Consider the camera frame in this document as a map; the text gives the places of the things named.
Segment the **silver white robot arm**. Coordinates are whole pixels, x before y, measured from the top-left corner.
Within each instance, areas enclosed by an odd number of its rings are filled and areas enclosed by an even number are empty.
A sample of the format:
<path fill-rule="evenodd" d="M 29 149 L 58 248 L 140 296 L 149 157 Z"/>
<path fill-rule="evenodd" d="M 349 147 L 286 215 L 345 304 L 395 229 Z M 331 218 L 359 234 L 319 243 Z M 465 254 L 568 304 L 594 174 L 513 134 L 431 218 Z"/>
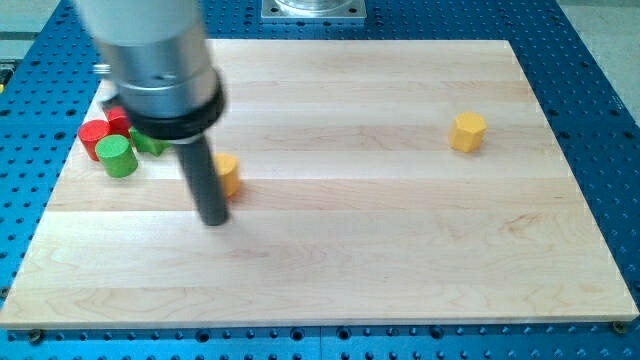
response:
<path fill-rule="evenodd" d="M 195 0 L 74 0 L 115 86 L 114 103 L 146 136 L 173 143 L 202 222 L 228 210 L 205 132 L 225 108 L 224 86 Z"/>

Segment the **red block behind arm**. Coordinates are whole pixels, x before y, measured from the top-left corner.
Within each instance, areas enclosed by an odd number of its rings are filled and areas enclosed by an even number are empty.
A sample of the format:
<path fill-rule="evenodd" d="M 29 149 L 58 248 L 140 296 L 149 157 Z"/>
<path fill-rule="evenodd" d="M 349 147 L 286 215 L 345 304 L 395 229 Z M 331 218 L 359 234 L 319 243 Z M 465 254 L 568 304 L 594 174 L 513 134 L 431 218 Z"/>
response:
<path fill-rule="evenodd" d="M 121 106 L 115 106 L 104 111 L 109 124 L 110 135 L 121 135 L 130 138 L 129 129 L 131 127 L 126 111 Z"/>

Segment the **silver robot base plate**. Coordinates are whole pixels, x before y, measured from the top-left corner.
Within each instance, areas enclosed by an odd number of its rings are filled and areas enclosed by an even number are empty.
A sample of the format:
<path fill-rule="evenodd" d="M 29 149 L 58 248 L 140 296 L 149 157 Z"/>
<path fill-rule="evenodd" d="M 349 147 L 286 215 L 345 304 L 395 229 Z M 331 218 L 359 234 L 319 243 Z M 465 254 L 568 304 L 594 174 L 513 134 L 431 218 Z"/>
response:
<path fill-rule="evenodd" d="M 263 0 L 263 19 L 356 19 L 367 17 L 365 0 Z"/>

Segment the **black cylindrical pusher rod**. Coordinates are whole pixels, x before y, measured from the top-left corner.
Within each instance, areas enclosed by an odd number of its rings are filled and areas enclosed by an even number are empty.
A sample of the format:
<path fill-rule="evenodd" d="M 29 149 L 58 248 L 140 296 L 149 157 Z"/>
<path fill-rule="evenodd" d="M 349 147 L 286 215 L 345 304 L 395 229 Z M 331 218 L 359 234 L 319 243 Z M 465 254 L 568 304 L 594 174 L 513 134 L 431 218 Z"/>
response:
<path fill-rule="evenodd" d="M 207 138 L 179 140 L 174 148 L 201 221 L 207 226 L 223 225 L 228 220 L 226 197 Z"/>

